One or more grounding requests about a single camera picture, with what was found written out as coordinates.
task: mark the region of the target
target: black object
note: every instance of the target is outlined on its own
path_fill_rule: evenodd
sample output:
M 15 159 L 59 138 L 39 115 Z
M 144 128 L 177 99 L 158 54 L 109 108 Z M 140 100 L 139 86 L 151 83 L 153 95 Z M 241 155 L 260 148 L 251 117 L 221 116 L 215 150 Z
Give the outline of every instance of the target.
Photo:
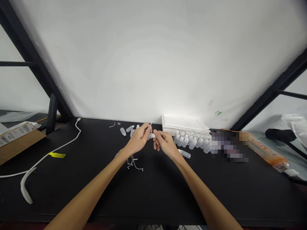
M 25 60 L 21 65 L 29 66 L 30 70 L 49 97 L 51 97 L 52 93 L 56 96 L 59 103 L 58 110 L 62 115 L 62 120 L 67 122 L 74 118 L 61 92 L 57 88 L 43 60 L 36 51 L 32 41 L 8 0 L 0 1 L 0 24 Z M 9 62 L 6 66 L 13 66 L 14 64 L 16 63 Z
M 292 142 L 296 139 L 296 136 L 291 129 L 267 129 L 265 136 L 271 140 L 279 140 L 283 142 Z
M 290 148 L 292 148 L 299 155 L 307 159 L 307 155 L 295 147 L 290 142 L 296 139 L 294 132 L 291 129 L 280 130 L 280 129 L 267 129 L 265 132 L 265 136 L 271 140 L 279 140 L 286 143 Z
M 52 133 L 55 129 L 55 121 L 57 118 L 58 101 L 55 95 L 52 93 L 50 96 L 46 135 Z
M 263 93 L 262 96 L 240 117 L 230 128 L 233 131 L 242 130 L 279 94 L 307 100 L 306 95 L 285 92 L 284 90 L 307 69 L 307 49 L 279 76 L 279 78 Z
M 0 175 L 28 170 L 46 153 L 78 134 L 76 119 L 52 132 L 0 166 Z M 20 192 L 23 175 L 0 179 L 0 221 L 48 222 L 86 186 L 130 139 L 120 128 L 137 123 L 81 119 L 78 139 L 61 148 L 62 158 L 47 157 L 28 177 L 26 188 L 34 203 Z M 161 130 L 161 125 L 152 127 Z M 187 149 L 185 159 L 242 226 L 294 227 L 306 221 L 307 200 L 302 191 L 252 150 L 249 162 L 233 164 L 200 148 Z M 105 223 L 204 225 L 202 213 L 176 165 L 149 140 L 134 155 L 138 168 L 127 162 L 114 176 L 91 219 Z
M 34 62 L 4 62 L 0 61 L 0 66 L 35 66 Z

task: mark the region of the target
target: barcode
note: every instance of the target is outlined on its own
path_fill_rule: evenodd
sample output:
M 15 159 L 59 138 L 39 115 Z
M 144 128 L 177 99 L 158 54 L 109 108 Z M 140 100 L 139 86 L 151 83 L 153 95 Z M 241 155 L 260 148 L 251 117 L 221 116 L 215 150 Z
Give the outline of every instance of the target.
M 1 136 L 1 140 L 6 142 L 6 143 L 9 143 L 9 141 L 4 136 Z
M 25 128 L 25 130 L 27 131 L 27 133 L 30 132 L 30 129 L 29 129 L 28 126 L 25 125 L 25 126 L 23 126 L 23 127 Z

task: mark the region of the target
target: person's right hand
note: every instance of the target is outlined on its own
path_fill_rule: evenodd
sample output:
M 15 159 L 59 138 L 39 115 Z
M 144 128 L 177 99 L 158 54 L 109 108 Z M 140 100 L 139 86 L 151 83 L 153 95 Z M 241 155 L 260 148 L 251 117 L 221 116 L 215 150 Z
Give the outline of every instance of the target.
M 175 157 L 181 156 L 181 154 L 179 153 L 172 134 L 167 133 L 167 132 L 163 132 L 163 131 L 157 131 L 157 130 L 153 130 L 154 135 L 156 136 L 156 138 L 154 138 L 154 143 L 153 143 L 153 148 L 155 150 L 160 151 L 160 147 L 162 148 L 163 152 L 168 155 L 169 158 L 173 159 Z

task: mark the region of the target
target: black tabletop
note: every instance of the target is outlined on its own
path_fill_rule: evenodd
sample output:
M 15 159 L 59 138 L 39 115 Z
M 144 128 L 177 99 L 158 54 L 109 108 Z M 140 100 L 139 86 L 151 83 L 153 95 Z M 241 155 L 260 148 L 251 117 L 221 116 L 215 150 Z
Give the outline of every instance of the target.
M 0 175 L 28 170 L 46 153 L 75 138 L 76 119 L 0 166 Z M 0 179 L 0 220 L 45 222 L 52 218 L 128 142 L 120 128 L 137 123 L 81 119 L 79 138 L 47 157 L 28 177 L 26 187 L 34 203 L 20 192 L 22 175 Z M 161 130 L 161 125 L 152 125 Z M 303 193 L 287 178 L 249 150 L 247 163 L 223 162 L 202 149 L 189 150 L 186 159 L 209 189 L 242 226 L 294 227 L 306 219 Z M 135 224 L 205 224 L 201 211 L 175 164 L 153 149 L 149 140 L 134 155 L 135 167 L 125 163 L 96 205 L 90 221 Z

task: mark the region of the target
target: black metal frame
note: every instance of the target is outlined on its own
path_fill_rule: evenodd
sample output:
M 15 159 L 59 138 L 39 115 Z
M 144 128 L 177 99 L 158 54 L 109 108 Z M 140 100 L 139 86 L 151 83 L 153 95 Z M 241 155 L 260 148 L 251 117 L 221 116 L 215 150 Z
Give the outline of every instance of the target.
M 280 94 L 307 100 L 307 95 L 284 91 L 306 69 L 307 49 L 305 49 L 305 51 L 288 67 L 288 69 L 279 76 L 279 78 L 263 93 L 262 96 L 258 98 L 246 113 L 240 117 L 240 119 L 231 127 L 231 130 L 242 130 Z
M 27 66 L 30 68 L 38 82 L 45 90 L 48 97 L 56 103 L 50 102 L 50 105 L 57 107 L 49 107 L 48 117 L 54 115 L 57 109 L 61 114 L 62 122 L 68 122 L 74 118 L 69 106 L 67 105 L 64 97 L 59 91 L 57 85 L 52 79 L 49 71 L 47 70 L 43 60 L 38 54 L 28 34 L 26 33 L 23 25 L 18 19 L 14 9 L 8 0 L 0 0 L 0 24 L 6 31 L 7 35 L 25 60 L 25 62 L 0 62 L 0 66 Z

